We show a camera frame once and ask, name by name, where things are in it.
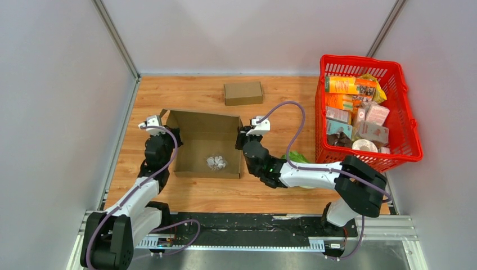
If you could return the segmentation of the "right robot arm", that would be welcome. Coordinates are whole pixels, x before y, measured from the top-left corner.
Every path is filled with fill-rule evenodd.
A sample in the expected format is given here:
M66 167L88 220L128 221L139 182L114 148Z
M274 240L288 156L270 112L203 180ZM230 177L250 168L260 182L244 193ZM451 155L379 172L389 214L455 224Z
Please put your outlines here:
M335 190L340 198L323 211L321 228L336 235L355 217L377 218L387 197L386 177L355 156L327 164L297 163L272 156L262 146L263 136L255 128L238 129L236 149L241 150L249 174L270 188L324 188Z

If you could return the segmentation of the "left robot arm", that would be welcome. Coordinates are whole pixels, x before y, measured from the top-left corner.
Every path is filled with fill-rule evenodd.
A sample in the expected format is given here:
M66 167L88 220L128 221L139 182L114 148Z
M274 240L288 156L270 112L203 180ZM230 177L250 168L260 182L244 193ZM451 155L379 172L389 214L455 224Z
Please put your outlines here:
M133 187L113 206L92 212L85 224L80 265L88 269L127 269L134 248L153 229L166 233L172 218L151 200L165 187L169 165L182 146L179 128L146 129L145 159Z

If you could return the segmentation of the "brown cardboard sheet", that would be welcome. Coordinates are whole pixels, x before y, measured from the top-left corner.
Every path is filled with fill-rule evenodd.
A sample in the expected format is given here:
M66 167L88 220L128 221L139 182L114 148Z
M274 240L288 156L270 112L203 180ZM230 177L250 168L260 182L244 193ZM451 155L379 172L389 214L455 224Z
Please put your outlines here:
M165 125L178 128L183 145L178 148L174 173L182 178L239 179L242 153L235 149L237 129L242 127L238 115L214 114L180 109L162 109ZM211 170L206 158L222 155L227 167Z

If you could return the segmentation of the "brown cardboard box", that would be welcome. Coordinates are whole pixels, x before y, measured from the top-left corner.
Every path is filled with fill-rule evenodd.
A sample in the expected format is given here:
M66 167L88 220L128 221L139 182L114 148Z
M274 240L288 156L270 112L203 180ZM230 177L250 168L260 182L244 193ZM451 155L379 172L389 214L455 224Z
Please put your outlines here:
M224 84L225 106L262 104L264 93L261 82L242 82Z

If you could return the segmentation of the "clear bag white parts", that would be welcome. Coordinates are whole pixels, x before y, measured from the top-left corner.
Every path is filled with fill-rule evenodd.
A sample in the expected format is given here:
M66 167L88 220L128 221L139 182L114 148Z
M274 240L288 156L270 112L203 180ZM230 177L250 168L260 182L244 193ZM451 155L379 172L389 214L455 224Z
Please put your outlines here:
M211 170L222 170L227 167L227 160L222 155L206 158L206 164Z

